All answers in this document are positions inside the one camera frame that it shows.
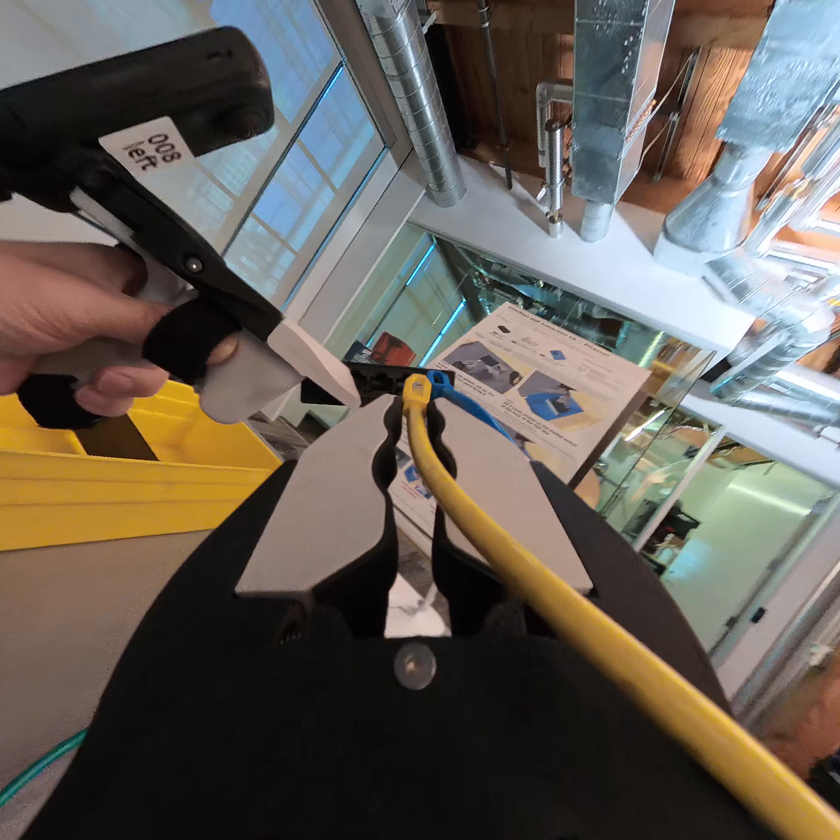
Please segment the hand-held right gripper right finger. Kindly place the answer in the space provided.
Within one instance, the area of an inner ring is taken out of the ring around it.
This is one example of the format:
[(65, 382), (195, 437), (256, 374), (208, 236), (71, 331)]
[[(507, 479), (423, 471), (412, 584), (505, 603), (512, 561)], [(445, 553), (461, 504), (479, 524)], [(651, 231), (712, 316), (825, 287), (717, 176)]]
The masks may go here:
[[(486, 514), (579, 594), (593, 582), (528, 458), (498, 431), (444, 399), (430, 405), (430, 441), (458, 486)], [(477, 634), (508, 593), (440, 505), (432, 537), (434, 582), (453, 634)]]

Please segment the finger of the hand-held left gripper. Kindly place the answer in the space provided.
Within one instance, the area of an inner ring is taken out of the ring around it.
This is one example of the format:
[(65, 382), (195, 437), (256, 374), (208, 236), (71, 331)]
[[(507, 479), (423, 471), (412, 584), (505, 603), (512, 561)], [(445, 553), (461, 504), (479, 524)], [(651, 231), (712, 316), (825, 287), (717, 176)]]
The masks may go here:
[(361, 394), (350, 368), (296, 322), (283, 319), (268, 346), (303, 379), (309, 379), (348, 408), (361, 407)]

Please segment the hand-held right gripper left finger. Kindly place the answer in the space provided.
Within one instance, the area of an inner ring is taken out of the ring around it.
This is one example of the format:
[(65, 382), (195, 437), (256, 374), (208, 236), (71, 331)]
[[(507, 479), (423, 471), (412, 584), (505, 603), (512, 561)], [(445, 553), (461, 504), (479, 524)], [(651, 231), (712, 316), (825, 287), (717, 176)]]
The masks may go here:
[(238, 595), (301, 595), (350, 567), (393, 524), (402, 401), (352, 411), (300, 456), (242, 573)]

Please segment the black ethernet switch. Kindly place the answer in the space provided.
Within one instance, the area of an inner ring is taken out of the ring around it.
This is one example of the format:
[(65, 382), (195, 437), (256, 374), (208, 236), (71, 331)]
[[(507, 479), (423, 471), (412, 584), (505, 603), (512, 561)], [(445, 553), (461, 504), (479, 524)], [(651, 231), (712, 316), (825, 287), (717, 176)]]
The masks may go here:
[[(343, 364), (353, 377), (362, 406), (372, 403), (379, 396), (401, 396), (405, 381), (410, 375), (432, 373), (431, 369), (410, 366), (381, 365), (370, 362), (344, 362)], [(301, 403), (309, 405), (350, 407), (349, 403), (329, 394), (309, 378), (301, 383), (300, 400)]]

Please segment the yellow plastic bin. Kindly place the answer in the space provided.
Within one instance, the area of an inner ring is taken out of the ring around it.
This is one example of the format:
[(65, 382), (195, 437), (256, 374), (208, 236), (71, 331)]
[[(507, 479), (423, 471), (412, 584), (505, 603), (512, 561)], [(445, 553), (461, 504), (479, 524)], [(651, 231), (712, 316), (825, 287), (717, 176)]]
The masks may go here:
[(76, 433), (38, 427), (15, 395), (1, 407), (3, 551), (215, 529), (281, 463), (176, 382), (129, 411), (154, 460), (90, 455)]

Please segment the person's left hand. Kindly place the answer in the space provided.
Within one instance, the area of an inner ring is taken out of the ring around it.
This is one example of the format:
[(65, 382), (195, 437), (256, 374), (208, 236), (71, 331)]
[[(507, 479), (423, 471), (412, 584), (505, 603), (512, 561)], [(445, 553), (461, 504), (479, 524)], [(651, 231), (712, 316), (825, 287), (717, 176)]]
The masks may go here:
[(94, 339), (142, 344), (170, 310), (139, 299), (148, 279), (129, 249), (85, 243), (1, 244), (1, 395), (48, 354)]

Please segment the instruction sheet on stand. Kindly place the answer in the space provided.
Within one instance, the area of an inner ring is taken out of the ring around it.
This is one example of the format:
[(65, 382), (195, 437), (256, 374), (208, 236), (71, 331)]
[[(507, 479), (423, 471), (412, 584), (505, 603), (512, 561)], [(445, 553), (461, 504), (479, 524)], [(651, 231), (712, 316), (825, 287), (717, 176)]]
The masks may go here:
[(603, 457), (608, 456), (608, 453), (612, 451), (624, 427), (647, 399), (648, 394), (645, 389), (639, 390), (630, 399), (628, 404), (618, 414), (616, 420), (607, 427), (604, 434), (594, 445), (591, 453), (585, 457), (582, 466), (577, 469), (570, 480), (569, 487), (591, 509), (597, 508), (601, 497), (601, 480), (595, 473), (596, 463)]

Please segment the red storage case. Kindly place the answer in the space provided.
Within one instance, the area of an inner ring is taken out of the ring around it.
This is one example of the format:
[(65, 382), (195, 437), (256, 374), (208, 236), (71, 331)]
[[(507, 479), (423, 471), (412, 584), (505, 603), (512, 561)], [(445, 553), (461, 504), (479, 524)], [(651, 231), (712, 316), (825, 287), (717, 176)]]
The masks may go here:
[(414, 367), (415, 351), (402, 339), (383, 331), (370, 348), (367, 360), (371, 364), (391, 367)]

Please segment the white stand base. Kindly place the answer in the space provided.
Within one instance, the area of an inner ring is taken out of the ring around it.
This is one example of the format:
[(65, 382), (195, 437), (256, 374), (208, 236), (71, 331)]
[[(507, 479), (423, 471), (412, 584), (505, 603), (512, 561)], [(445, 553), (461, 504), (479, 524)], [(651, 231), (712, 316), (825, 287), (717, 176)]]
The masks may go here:
[(448, 637), (450, 630), (434, 609), (438, 593), (434, 583), (421, 596), (400, 574), (389, 592), (384, 636), (389, 638)]

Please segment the printed instruction poster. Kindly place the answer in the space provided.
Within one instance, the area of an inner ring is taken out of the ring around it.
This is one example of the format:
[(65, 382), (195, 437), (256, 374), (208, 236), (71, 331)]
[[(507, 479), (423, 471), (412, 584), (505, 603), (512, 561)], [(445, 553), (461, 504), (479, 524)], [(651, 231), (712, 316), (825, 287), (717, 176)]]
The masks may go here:
[(510, 302), (476, 324), (462, 304), (439, 326), (420, 357), (423, 368), (453, 375), (458, 393), (569, 486), (593, 467), (649, 377)]

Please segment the large glass window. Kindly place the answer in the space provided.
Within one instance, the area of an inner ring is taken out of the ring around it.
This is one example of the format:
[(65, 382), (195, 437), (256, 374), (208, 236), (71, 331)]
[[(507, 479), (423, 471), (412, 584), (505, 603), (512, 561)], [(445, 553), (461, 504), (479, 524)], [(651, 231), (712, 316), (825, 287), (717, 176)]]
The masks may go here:
[(269, 73), (273, 126), (157, 173), (150, 189), (278, 308), (297, 292), (385, 145), (315, 2), (181, 2), (234, 26)]

